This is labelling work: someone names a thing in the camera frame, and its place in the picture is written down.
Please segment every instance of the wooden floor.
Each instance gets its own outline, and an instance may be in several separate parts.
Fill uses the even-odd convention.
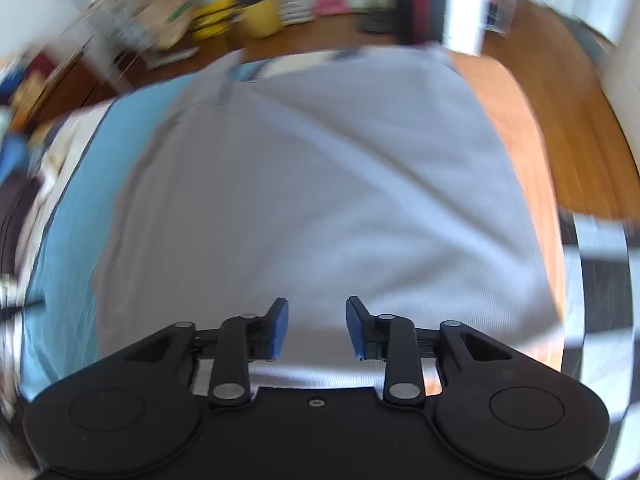
[[[488,34],[527,95],[545,137],[558,203],[604,218],[640,218],[640,178],[598,74],[549,9],[521,1],[507,38]]]
[[[393,42],[392,36],[358,32],[353,16],[334,16],[286,27],[265,40],[237,34],[209,40],[192,59],[127,76],[139,87],[199,70],[239,46],[251,61]],[[529,98],[545,137],[558,204],[603,218],[640,218],[640,178],[625,137],[593,65],[559,18],[522,0],[511,33],[489,33],[484,53],[509,68]]]

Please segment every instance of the pillow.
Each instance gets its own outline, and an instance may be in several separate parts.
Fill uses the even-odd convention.
[[[14,170],[29,167],[27,139],[20,134],[7,134],[0,148],[0,185]]]
[[[13,171],[0,185],[0,274],[15,277],[15,251],[22,224],[40,190],[40,181]]]

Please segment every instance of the clutter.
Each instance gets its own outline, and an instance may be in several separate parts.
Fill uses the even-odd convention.
[[[196,10],[191,24],[192,37],[196,41],[224,34],[236,19],[236,0],[216,0]]]
[[[315,16],[305,2],[283,2],[280,6],[282,25],[311,22]]]
[[[242,23],[252,38],[266,38],[282,28],[280,0],[238,0]]]
[[[144,0],[141,7],[138,21],[159,50],[178,43],[193,19],[193,0]]]
[[[350,12],[386,12],[394,10],[393,0],[348,0]]]
[[[55,63],[46,50],[28,47],[0,60],[0,139],[6,130],[22,130],[31,109],[55,71]]]
[[[318,16],[334,16],[336,14],[348,14],[347,0],[316,0],[314,12]]]

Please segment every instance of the bed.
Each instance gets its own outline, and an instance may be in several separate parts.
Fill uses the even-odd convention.
[[[240,65],[238,81],[318,66],[353,52],[316,52]],[[529,105],[510,73],[491,58],[454,55],[504,143],[526,197],[559,317],[564,316],[564,273],[556,202],[543,140]],[[22,294],[46,308],[15,321],[8,333],[20,366],[15,378],[28,399],[51,382],[98,358],[95,297],[91,278],[106,243],[114,201],[165,110],[193,82],[183,76],[115,102],[80,110],[59,120],[43,138],[54,168],[47,198],[30,220],[18,248]],[[559,369],[562,336],[525,349]],[[431,393],[439,384],[428,380]]]

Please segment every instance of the checkered cloth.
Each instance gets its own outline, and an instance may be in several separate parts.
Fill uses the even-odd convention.
[[[591,469],[640,470],[640,225],[560,213],[566,277],[562,372],[603,400],[611,420]]]

